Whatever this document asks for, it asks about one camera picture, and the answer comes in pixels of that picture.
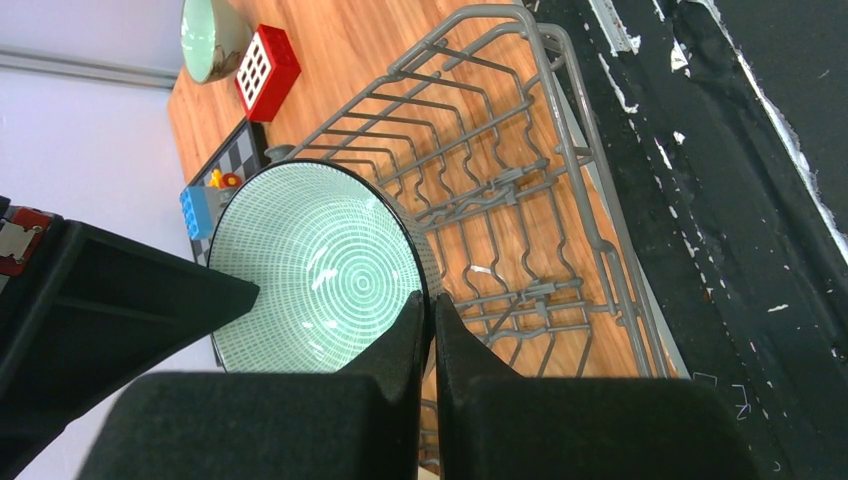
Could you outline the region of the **light teal checked bowl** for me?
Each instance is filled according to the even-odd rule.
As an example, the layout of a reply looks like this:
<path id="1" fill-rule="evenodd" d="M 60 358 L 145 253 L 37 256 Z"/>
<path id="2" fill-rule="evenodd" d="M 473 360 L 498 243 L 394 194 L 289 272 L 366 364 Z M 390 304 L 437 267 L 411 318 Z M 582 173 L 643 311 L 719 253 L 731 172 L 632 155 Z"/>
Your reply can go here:
<path id="1" fill-rule="evenodd" d="M 390 194 L 344 167 L 289 160 L 224 208 L 212 270 L 259 289 L 213 340 L 226 371 L 340 370 L 396 321 L 408 297 L 443 290 L 431 244 Z"/>

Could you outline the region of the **grey wire dish rack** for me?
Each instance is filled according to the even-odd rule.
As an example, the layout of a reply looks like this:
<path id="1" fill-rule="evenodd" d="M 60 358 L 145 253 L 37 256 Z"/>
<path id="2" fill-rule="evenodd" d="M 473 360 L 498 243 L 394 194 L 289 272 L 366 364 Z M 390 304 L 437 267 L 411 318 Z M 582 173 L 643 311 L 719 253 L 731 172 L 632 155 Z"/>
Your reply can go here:
<path id="1" fill-rule="evenodd" d="M 425 232 L 465 327 L 518 373 L 674 378 L 566 32 L 460 3 L 271 159 L 320 159 Z"/>

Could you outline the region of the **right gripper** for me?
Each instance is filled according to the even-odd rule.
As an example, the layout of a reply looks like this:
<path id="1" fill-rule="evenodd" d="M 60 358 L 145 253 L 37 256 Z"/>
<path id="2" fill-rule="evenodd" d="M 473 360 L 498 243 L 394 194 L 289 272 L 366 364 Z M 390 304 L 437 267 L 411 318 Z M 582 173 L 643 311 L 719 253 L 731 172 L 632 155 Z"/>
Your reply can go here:
<path id="1" fill-rule="evenodd" d="M 247 313 L 255 284 L 1 198 L 1 475 L 162 360 Z"/>

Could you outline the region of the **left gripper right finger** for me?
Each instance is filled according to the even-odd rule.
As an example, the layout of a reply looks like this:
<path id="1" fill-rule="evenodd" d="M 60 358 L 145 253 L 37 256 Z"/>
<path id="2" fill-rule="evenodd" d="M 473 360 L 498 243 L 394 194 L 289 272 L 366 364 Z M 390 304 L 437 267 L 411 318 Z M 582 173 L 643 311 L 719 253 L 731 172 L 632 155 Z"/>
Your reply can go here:
<path id="1" fill-rule="evenodd" d="M 689 380 L 531 378 L 433 303 L 446 479 L 755 479 L 715 393 Z"/>

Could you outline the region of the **mint green flower bowl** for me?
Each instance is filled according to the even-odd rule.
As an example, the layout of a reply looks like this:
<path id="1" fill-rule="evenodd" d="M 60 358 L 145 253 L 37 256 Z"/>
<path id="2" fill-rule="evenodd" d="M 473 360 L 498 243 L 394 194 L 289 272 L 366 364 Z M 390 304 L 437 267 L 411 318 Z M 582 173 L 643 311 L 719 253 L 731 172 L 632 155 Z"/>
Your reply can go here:
<path id="1" fill-rule="evenodd" d="M 225 0 L 185 0 L 180 44 L 186 71 L 197 84 L 233 73 L 240 65 L 253 30 Z"/>

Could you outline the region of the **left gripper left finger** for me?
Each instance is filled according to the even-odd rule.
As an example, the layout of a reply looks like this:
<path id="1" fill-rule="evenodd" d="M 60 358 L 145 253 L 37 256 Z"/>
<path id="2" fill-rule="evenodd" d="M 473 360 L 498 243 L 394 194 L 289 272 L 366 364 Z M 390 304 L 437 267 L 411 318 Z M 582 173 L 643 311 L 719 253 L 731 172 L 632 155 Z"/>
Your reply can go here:
<path id="1" fill-rule="evenodd" d="M 114 404 L 83 479 L 413 479 L 424 298 L 335 373 L 162 372 Z"/>

